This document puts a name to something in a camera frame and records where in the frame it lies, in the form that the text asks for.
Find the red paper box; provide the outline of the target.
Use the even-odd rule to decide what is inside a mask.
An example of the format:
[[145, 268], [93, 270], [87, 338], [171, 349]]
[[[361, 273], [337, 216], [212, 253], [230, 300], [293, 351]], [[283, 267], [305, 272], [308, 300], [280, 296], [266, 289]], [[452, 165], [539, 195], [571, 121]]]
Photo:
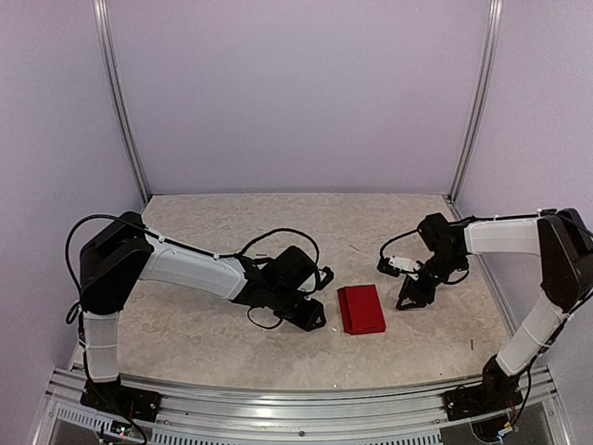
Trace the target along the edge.
[[344, 331], [352, 336], [383, 333], [385, 317], [375, 285], [337, 290]]

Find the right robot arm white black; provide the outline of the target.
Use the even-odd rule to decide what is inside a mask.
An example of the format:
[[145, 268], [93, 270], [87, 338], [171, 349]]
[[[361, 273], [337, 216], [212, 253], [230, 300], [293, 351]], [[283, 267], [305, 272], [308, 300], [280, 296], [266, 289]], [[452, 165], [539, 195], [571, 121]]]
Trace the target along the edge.
[[[535, 305], [541, 282], [535, 256], [488, 254], [470, 259], [469, 277], [437, 291], [424, 309], [396, 311], [403, 278], [388, 278], [382, 302], [394, 312], [403, 352], [400, 384], [469, 378], [508, 341]], [[547, 366], [559, 392], [592, 378], [592, 300], [576, 314], [550, 350], [536, 361]]]

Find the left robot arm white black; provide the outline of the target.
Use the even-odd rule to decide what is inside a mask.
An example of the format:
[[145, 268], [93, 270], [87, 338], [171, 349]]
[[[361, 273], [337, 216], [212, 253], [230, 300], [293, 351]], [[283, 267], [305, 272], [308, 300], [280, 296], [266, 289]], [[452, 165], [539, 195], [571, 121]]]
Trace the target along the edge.
[[127, 211], [105, 215], [107, 226], [80, 251], [72, 276], [78, 303], [79, 342], [92, 393], [113, 413], [130, 402], [118, 364], [119, 314], [139, 281], [191, 288], [253, 309], [268, 309], [281, 322], [309, 332], [325, 324], [324, 308], [313, 296], [334, 279], [296, 246], [277, 257], [252, 259], [242, 248], [220, 254], [184, 244], [151, 230], [142, 216]]

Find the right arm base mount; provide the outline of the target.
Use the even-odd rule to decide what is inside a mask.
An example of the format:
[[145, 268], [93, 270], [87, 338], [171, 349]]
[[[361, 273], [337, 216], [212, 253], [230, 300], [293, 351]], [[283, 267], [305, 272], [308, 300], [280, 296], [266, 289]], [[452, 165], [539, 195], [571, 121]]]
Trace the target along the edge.
[[483, 385], [460, 386], [446, 391], [442, 396], [449, 421], [476, 417], [517, 407], [524, 401], [521, 391], [487, 393]]

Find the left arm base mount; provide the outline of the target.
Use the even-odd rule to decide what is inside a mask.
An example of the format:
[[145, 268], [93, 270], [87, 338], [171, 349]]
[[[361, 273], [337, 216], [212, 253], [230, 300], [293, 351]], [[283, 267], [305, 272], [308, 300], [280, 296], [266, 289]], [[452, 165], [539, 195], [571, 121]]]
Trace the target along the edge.
[[86, 387], [81, 405], [132, 420], [155, 423], [162, 395], [140, 388], [121, 386], [111, 389]]

